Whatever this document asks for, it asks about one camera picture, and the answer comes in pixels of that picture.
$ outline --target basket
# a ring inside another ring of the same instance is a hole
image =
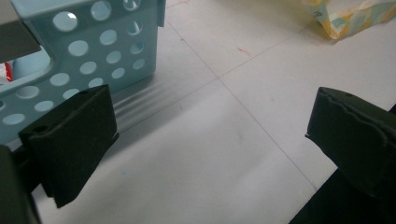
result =
[[[119,91],[156,68],[165,0],[12,0],[42,47],[0,86],[0,143],[79,91]]]

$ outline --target red object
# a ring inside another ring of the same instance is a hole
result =
[[[4,63],[4,66],[6,67],[7,80],[9,82],[11,82],[12,81],[12,67],[9,63]]]

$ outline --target floor tile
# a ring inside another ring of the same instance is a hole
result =
[[[172,27],[165,23],[164,28],[159,28],[154,75],[113,95],[119,132],[215,78]]]
[[[219,81],[122,133],[44,223],[288,223],[314,188]]]
[[[189,0],[166,0],[166,7],[173,7],[181,3],[187,3]]]
[[[312,20],[294,0],[186,0],[166,19],[218,76]]]
[[[304,138],[318,87],[348,91],[384,109],[396,102],[396,21],[339,42],[313,22],[222,81],[316,187],[334,165]]]

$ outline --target black foam pad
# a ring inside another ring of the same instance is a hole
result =
[[[319,88],[307,137],[352,186],[396,199],[396,116],[343,91]]]
[[[62,207],[77,198],[118,138],[108,86],[77,93],[20,132],[43,173],[47,195]]]

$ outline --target yellow package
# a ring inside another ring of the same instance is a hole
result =
[[[396,15],[396,0],[368,0],[332,14],[328,12],[330,0],[302,0],[302,3],[332,39],[354,35]]]

